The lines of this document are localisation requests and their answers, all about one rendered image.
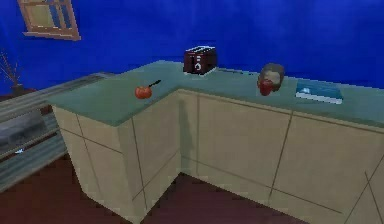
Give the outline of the beige cabinet with green worktop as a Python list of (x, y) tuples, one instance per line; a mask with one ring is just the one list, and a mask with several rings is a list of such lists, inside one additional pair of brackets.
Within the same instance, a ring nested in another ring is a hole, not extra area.
[(185, 173), (309, 224), (384, 224), (384, 90), (344, 85), (337, 105), (298, 81), (262, 96), (252, 73), (157, 61), (51, 105), (82, 190), (133, 223)]

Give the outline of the blue book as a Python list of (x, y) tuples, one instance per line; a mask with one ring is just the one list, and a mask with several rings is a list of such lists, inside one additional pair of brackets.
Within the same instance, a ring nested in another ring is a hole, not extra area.
[(340, 89), (332, 83), (320, 83), (315, 81), (298, 81), (295, 96), (297, 98), (325, 102), (340, 105), (343, 96)]

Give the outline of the wooden framed window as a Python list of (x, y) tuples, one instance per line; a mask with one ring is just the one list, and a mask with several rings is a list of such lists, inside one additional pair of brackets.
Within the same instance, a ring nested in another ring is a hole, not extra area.
[(25, 36), (57, 40), (81, 39), (71, 0), (17, 0)]

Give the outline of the grey metal shelf unit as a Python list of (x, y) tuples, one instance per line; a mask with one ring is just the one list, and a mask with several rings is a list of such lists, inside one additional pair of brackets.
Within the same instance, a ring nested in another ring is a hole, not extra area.
[(0, 101), (0, 193), (67, 153), (48, 99), (111, 77), (94, 73)]

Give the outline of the dry twig plant in pot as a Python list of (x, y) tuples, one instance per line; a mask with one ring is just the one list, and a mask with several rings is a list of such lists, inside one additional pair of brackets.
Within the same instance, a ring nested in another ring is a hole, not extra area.
[(19, 81), (18, 63), (12, 62), (4, 50), (0, 50), (0, 74), (12, 83), (11, 89), (15, 96), (23, 94), (24, 86)]

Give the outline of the dark red toaster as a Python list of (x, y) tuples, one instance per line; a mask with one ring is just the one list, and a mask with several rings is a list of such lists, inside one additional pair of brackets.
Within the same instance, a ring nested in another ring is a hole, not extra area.
[(183, 71), (189, 74), (205, 75), (217, 66), (216, 48), (196, 46), (184, 52)]

